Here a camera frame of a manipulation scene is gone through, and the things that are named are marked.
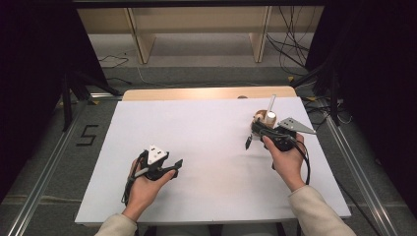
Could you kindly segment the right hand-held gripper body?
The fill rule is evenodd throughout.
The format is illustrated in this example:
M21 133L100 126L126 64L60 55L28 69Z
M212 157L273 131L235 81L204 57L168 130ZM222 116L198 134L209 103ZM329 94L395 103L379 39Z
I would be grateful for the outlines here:
M260 135L269 137L281 151L288 151L296 146L297 133L315 135L316 131L291 117L278 122L275 128L266 127L260 130Z

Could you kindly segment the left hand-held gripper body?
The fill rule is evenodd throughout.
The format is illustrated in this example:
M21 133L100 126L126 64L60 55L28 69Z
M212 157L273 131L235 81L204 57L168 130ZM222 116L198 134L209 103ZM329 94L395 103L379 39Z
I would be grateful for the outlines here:
M141 171L139 176L145 175L151 181L158 180L165 173L171 170L170 167L163 168L163 162L168 158L169 152L150 145L140 156Z

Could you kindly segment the person's left hand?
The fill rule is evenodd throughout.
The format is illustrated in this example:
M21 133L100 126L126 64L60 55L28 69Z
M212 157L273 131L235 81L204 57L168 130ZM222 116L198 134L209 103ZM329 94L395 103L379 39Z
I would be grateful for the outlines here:
M141 214L153 203L161 188L171 180L171 171L165 173L156 181L151 181L144 176L138 177L133 183L128 204L122 211L122 214L136 222Z

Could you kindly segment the person's right hand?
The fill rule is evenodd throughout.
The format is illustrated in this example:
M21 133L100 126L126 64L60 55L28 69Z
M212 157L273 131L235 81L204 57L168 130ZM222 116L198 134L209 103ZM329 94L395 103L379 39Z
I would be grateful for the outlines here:
M297 148L289 151L280 151L267 136L263 136L263 141L271 154L275 171L282 178L289 190L294 192L304 187L305 182L301 177L301 166L304 158L300 151Z

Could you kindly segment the black metal stand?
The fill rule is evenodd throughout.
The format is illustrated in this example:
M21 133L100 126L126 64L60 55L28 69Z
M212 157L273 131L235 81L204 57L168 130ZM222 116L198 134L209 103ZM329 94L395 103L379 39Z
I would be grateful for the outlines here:
M306 84L310 80L315 79L316 83L313 86L313 93L315 95L329 95L330 101L330 117L336 126L339 125L337 118L337 100L338 100L338 73L336 67L331 62L325 62L308 74L302 76L300 79L290 83L296 89Z
M100 82L99 80L96 80L80 71L68 71L61 80L62 101L64 108L64 132L70 128L73 121L70 92L72 92L80 101L90 100L91 93L87 89L87 85L93 85L115 96L121 95L119 90L112 88L106 82Z

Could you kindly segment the wooden table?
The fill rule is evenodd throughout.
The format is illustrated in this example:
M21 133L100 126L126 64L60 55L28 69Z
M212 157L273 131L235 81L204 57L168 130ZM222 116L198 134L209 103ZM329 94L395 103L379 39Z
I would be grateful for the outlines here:
M127 90L123 101L296 97L292 87L157 88Z

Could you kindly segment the black curtain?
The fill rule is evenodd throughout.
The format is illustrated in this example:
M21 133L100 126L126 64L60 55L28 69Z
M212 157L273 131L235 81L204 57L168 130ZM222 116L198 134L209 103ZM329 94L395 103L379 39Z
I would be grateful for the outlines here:
M0 202L32 156L71 72L106 82L72 0L0 0Z
M339 94L375 157L417 216L417 0L326 0L307 68L323 63L358 15L339 55Z

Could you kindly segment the beige wooden shelf unit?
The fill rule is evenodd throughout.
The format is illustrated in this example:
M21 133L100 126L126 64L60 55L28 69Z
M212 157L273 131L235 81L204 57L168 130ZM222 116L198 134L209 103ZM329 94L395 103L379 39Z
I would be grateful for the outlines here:
M174 7L80 9L88 33L128 34L133 38L138 61L149 60L158 33L241 32L249 36L254 60L263 60L269 32L314 32L322 6Z

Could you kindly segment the black overhead bar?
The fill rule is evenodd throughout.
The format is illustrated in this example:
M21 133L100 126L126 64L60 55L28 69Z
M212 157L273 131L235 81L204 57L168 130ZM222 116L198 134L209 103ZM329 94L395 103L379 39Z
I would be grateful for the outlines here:
M330 0L71 0L77 8L325 6Z

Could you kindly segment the metal floor rail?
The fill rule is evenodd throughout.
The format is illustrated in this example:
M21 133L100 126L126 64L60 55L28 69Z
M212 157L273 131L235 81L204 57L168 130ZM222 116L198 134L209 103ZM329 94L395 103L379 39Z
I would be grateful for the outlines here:
M47 156L47 161L42 165L40 174L33 178L34 184L27 195L22 197L16 195L8 195L7 200L15 204L21 200L22 207L18 211L15 219L12 221L11 227L8 229L6 236L24 236L25 231L30 224L30 221L41 202L42 196L47 189L47 186L60 162L64 151L66 150L70 139L74 134L77 123L81 114L86 109L88 103L86 101L78 102L74 107L74 118L69 126L64 130L60 130L59 137L56 139L56 144L53 151Z
M388 211L384 207L377 193L372 188L371 182L361 167L341 129L335 125L331 118L327 118L327 125L358 185L358 188L361 191L364 200L368 205L372 216L381 230L382 235L398 236L398 232L394 227Z

